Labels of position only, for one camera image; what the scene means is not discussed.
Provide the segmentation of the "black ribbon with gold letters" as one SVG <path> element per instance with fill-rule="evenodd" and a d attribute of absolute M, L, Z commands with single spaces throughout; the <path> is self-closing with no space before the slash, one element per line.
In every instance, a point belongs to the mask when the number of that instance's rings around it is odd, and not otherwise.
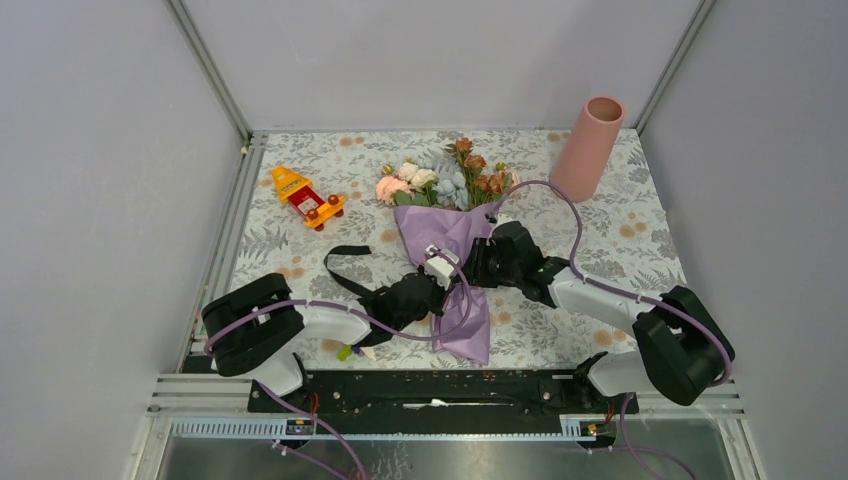
<path fill-rule="evenodd" d="M 357 263 L 359 257 L 370 257 L 373 251 L 368 245 L 338 245 L 323 257 L 323 266 L 330 277 L 343 289 L 357 298 L 374 297 L 384 286 L 365 274 L 368 269 Z"/>

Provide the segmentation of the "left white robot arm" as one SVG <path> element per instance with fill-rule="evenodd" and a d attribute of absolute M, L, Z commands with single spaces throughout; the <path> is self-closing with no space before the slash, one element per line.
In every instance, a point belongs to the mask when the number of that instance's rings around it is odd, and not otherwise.
<path fill-rule="evenodd" d="M 361 293 L 354 302 L 294 299 L 285 277 L 272 273 L 203 307 L 204 352 L 220 376 L 247 375 L 269 387 L 282 408 L 296 411 L 309 401 L 311 388 L 294 353 L 296 341 L 379 345 L 411 323 L 442 312 L 450 291 L 419 272 Z"/>

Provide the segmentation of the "purple paper flower bouquet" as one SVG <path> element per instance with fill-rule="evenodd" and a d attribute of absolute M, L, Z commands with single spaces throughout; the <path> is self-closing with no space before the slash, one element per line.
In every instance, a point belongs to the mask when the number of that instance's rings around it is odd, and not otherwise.
<path fill-rule="evenodd" d="M 422 265 L 431 245 L 456 256 L 458 265 L 471 257 L 473 242 L 490 236 L 486 219 L 494 202 L 518 177 L 505 164 L 490 167 L 467 137 L 449 142 L 443 152 L 408 158 L 398 167 L 385 166 L 376 198 L 393 208 L 410 261 Z M 485 365 L 490 359 L 490 315 L 483 289 L 470 293 L 458 286 L 431 322 L 433 349 Z"/>

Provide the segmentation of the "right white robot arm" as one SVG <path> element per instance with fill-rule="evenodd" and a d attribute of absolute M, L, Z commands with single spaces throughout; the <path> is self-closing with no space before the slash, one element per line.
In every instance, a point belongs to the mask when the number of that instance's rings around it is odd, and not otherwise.
<path fill-rule="evenodd" d="M 597 412 L 614 396 L 656 392 L 689 406 L 731 375 L 735 351 L 699 297 L 684 286 L 645 294 L 545 256 L 518 221 L 476 238 L 463 271 L 483 288 L 513 287 L 529 300 L 587 315 L 635 339 L 625 353 L 601 352 L 575 368 L 575 402 Z"/>

